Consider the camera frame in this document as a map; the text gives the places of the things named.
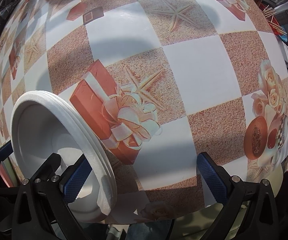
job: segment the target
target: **checkered pattern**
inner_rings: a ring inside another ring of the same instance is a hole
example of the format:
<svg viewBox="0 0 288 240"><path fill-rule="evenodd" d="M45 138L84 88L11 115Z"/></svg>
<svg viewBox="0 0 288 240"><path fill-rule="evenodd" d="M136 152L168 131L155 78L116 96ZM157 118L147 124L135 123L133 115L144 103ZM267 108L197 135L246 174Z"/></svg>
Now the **checkered pattern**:
<svg viewBox="0 0 288 240"><path fill-rule="evenodd" d="M281 124L278 127L278 131L277 131L277 135L276 135L278 149L280 149L283 146L283 142L282 142L283 122L284 122L284 118L281 119Z"/></svg>
<svg viewBox="0 0 288 240"><path fill-rule="evenodd" d="M146 92L157 102L160 134L143 142L133 165L108 153L116 210L124 210L110 217L150 221L145 207L160 201L173 217L212 204L196 155L207 151L246 180L243 138L261 62L269 59L288 84L276 37L255 3L244 1L245 13L217 0L21 0L0 39L0 145L26 91L47 90L70 103L96 60L120 86L159 73Z"/></svg>

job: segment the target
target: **clamp jaw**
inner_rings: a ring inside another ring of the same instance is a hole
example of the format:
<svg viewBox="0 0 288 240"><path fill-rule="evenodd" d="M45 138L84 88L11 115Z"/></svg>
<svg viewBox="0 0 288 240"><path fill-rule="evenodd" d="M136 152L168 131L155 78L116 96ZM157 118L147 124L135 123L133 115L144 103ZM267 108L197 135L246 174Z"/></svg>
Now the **clamp jaw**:
<svg viewBox="0 0 288 240"><path fill-rule="evenodd" d="M249 204L233 239L279 239L276 202L267 179L254 183L244 182L238 176L230 176L206 152L197 156L197 168L216 202L223 204L221 212L201 240L224 240L244 201L249 201Z"/></svg>
<svg viewBox="0 0 288 240"><path fill-rule="evenodd" d="M11 141L0 148L0 162L13 152ZM56 220L66 239L89 236L68 208L80 192L92 168L84 155L56 175L61 157L52 153L30 179L19 187L0 187L0 200L7 201L11 212L0 218L0 234L12 239L55 240L52 222Z"/></svg>

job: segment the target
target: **blue clamp pad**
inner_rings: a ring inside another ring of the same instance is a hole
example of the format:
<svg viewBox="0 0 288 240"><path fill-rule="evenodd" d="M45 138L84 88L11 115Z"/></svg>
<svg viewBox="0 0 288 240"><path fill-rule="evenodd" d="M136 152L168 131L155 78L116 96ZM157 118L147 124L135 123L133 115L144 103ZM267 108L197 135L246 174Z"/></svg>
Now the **blue clamp pad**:
<svg viewBox="0 0 288 240"><path fill-rule="evenodd" d="M197 156L197 167L216 202L225 205L228 201L226 185L202 153Z"/></svg>
<svg viewBox="0 0 288 240"><path fill-rule="evenodd" d="M13 153L13 148L12 148L11 140L9 140L0 148L0 161L3 162L12 153Z"/></svg>
<svg viewBox="0 0 288 240"><path fill-rule="evenodd" d="M73 172L72 176L63 186L63 199L66 203L75 201L82 186L84 185L87 177L90 175L92 167L89 162L84 158L81 164Z"/></svg>

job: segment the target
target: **table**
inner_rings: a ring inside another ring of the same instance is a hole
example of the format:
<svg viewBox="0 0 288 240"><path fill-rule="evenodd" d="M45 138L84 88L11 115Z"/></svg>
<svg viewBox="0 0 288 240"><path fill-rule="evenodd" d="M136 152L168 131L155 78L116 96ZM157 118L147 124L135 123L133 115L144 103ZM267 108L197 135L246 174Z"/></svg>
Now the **table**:
<svg viewBox="0 0 288 240"><path fill-rule="evenodd" d="M247 181L288 155L287 69L253 0L21 0L0 38L0 145L31 90L72 104L109 149L106 223L215 203L202 151Z"/></svg>

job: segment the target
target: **metal screw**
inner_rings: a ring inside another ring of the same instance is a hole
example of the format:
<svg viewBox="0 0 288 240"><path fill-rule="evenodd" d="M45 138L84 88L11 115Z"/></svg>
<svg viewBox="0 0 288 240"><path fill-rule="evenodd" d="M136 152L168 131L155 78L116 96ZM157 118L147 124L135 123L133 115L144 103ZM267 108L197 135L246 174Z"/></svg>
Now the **metal screw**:
<svg viewBox="0 0 288 240"><path fill-rule="evenodd" d="M239 182L240 178L239 178L239 176L232 176L231 180L234 182Z"/></svg>
<svg viewBox="0 0 288 240"><path fill-rule="evenodd" d="M60 178L59 175L54 175L54 176L52 176L51 181L57 182L59 180L59 178Z"/></svg>
<svg viewBox="0 0 288 240"><path fill-rule="evenodd" d="M28 184L28 182L29 182L29 179L24 179L24 180L22 180L22 184L23 184L23 185Z"/></svg>
<svg viewBox="0 0 288 240"><path fill-rule="evenodd" d="M265 186L268 186L268 185L269 185L269 180L268 180L268 179L263 179L263 184L264 184Z"/></svg>

